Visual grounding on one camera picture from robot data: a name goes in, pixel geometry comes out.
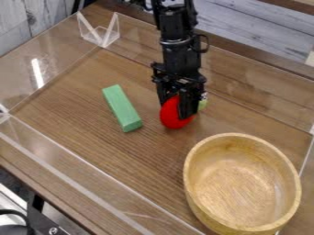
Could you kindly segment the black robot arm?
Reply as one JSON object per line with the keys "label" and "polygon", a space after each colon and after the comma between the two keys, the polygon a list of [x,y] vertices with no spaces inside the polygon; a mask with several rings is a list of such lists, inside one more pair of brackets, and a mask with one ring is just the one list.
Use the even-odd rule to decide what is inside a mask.
{"label": "black robot arm", "polygon": [[185,120],[198,113],[206,94],[207,79],[201,68],[202,54],[209,51],[202,47],[202,38],[207,37],[195,32],[198,12],[193,0],[171,6],[164,6],[163,0],[152,0],[152,8],[163,56],[163,62],[151,63],[152,82],[162,106],[178,98],[177,115]]}

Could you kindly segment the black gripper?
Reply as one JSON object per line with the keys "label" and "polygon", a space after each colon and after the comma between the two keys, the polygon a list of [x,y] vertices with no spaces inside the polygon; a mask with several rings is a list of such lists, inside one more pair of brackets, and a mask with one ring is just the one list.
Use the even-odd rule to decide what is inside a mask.
{"label": "black gripper", "polygon": [[179,118],[187,119],[198,113],[205,93],[206,78],[199,69],[207,49],[199,42],[162,42],[160,46],[163,62],[151,63],[159,103],[179,94]]}

